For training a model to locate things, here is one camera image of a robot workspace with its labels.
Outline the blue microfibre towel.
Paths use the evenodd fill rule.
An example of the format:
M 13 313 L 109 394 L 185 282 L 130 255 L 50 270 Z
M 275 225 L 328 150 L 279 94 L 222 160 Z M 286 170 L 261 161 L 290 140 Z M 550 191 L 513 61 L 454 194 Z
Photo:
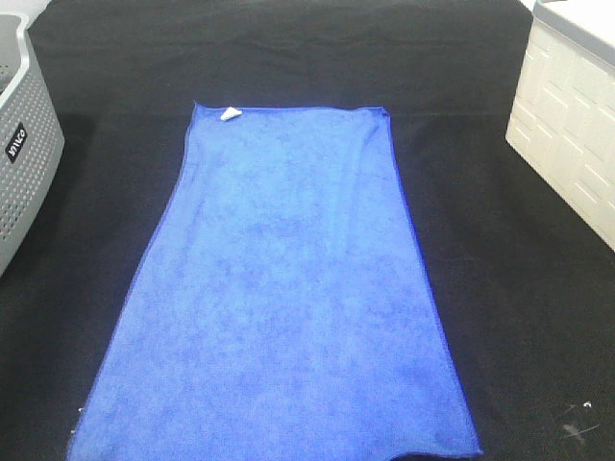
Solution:
M 196 106 L 67 458 L 480 452 L 388 112 Z

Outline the black table cloth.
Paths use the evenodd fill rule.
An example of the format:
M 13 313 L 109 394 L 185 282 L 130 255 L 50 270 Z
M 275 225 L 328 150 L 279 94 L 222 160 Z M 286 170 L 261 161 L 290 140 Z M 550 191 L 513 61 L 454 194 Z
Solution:
M 614 456 L 614 254 L 504 135 L 517 1 L 54 1 L 29 31 L 64 134 L 1 279 L 1 456 L 61 460 L 195 103 L 383 107 L 487 460 Z M 552 409 L 593 402 L 589 447 Z

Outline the white slotted storage box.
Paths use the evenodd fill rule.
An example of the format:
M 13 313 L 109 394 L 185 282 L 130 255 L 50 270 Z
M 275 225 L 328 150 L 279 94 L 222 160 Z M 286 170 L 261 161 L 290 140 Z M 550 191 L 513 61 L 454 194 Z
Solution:
M 614 244 L 613 2 L 535 2 L 505 139 Z

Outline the clear tape strip left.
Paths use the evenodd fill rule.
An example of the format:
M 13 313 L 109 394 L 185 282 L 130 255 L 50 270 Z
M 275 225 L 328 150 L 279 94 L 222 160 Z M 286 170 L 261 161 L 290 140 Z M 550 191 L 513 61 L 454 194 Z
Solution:
M 86 406 L 85 405 L 83 405 L 83 406 L 81 406 L 81 407 L 79 407 L 77 409 L 76 421 L 75 421 L 75 424 L 70 429 L 70 432 L 69 432 L 70 435 L 73 435 L 73 434 L 75 434 L 77 432 L 78 428 L 80 427 L 80 424 L 82 422 L 82 419 L 83 419 L 85 413 L 86 413 Z

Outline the clear tape strip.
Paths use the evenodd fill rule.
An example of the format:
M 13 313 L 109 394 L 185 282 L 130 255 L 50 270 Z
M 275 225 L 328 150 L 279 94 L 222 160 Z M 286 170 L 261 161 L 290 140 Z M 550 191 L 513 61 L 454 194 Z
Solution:
M 82 419 L 83 419 L 85 413 L 86 413 L 86 406 L 85 405 L 83 405 L 83 406 L 81 406 L 81 407 L 79 407 L 77 409 L 76 421 L 75 421 L 75 424 L 70 429 L 70 432 L 69 432 L 70 435 L 73 435 L 73 434 L 75 434 L 77 432 L 78 428 L 80 427 L 80 424 L 82 422 Z
M 601 427 L 592 401 L 564 402 L 552 409 L 557 437 L 576 449 L 589 447 Z

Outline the grey perforated laundry basket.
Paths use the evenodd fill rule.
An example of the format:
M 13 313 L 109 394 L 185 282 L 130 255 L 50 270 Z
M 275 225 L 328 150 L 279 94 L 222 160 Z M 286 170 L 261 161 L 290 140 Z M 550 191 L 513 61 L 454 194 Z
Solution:
M 28 23 L 22 12 L 1 13 L 2 271 L 37 217 L 64 146 Z

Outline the clear tape strip right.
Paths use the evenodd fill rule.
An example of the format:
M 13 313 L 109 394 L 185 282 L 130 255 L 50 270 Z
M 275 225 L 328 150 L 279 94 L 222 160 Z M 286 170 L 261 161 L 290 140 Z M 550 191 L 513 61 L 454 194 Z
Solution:
M 552 409 L 557 437 L 576 449 L 589 447 L 601 427 L 592 401 L 564 402 Z

